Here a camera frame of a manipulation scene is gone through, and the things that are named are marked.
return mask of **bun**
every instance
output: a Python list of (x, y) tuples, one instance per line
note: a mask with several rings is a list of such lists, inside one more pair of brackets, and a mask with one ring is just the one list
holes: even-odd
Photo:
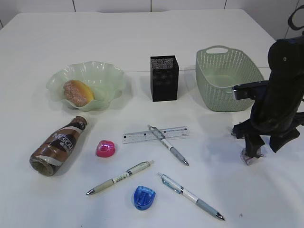
[(67, 100), (75, 104), (77, 107), (85, 106), (94, 100), (94, 94), (90, 87), (79, 80), (69, 80), (63, 86), (65, 97)]

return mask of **nescafe bottle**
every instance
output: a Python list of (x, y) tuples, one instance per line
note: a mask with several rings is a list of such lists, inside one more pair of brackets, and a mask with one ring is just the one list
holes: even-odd
[(68, 125), (52, 133), (31, 155), (31, 166), (45, 176), (53, 176), (73, 152), (81, 132), (87, 125), (88, 114), (81, 113)]

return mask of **wavy bowl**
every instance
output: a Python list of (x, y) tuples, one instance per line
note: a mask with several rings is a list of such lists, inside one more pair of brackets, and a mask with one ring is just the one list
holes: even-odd
[[(94, 100), (82, 107), (66, 100), (63, 86), (68, 80), (79, 80), (87, 84), (94, 93)], [(78, 108), (83, 112), (107, 108), (116, 93), (125, 88), (124, 72), (109, 63), (86, 62), (69, 65), (54, 74), (47, 82), (51, 100), (62, 101), (67, 106)]]

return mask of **pen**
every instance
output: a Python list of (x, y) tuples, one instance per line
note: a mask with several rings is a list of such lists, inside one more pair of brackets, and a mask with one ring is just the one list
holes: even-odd
[(156, 127), (148, 125), (149, 131), (178, 159), (181, 163), (189, 166), (189, 163), (166, 139), (165, 136)]
[(112, 178), (112, 179), (109, 179), (107, 180), (106, 182), (92, 188), (90, 191), (88, 191), (86, 194), (87, 195), (93, 195), (95, 193), (98, 193), (106, 188), (109, 188), (111, 187), (112, 185), (115, 185), (117, 182), (120, 182), (122, 181), (123, 179), (126, 179), (127, 177), (130, 177), (132, 176), (133, 174), (136, 174), (146, 168), (148, 168), (150, 165), (152, 165), (154, 163), (154, 161), (144, 161), (144, 162), (141, 162), (139, 163), (138, 165), (135, 165), (134, 167), (128, 169), (126, 172), (124, 172), (123, 174), (115, 177), (115, 178)]
[(224, 217), (217, 210), (215, 210), (214, 208), (209, 206), (207, 203), (205, 203), (203, 200), (201, 200), (200, 198), (198, 198), (197, 196), (195, 196), (194, 194), (189, 192), (183, 186), (176, 183), (170, 177), (166, 176), (165, 174), (161, 174), (161, 173), (158, 173), (157, 175), (161, 178), (163, 184), (167, 185), (169, 188), (174, 190), (176, 193), (182, 194), (187, 199), (189, 199), (190, 201), (195, 203), (199, 208), (202, 208), (204, 211), (206, 211), (213, 217), (215, 217), (219, 220), (225, 221)]

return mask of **white wall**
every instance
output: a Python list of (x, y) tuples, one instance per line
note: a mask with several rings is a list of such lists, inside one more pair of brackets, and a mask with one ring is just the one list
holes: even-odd
[(150, 12), (150, 0), (74, 0), (76, 11)]
[(5, 26), (20, 12), (74, 11), (72, 0), (0, 0), (0, 20)]
[[(287, 19), (299, 0), (74, 0), (76, 11), (149, 12), (166, 10), (243, 9), (274, 39), (301, 33), (288, 29)], [(74, 11), (73, 0), (0, 0), (0, 20), (6, 25), (19, 12)], [(304, 21), (304, 10), (295, 21)]]
[(152, 0), (152, 12), (166, 10), (223, 9), (226, 0)]
[(244, 9), (274, 39), (284, 38), (298, 0), (227, 0), (226, 8)]

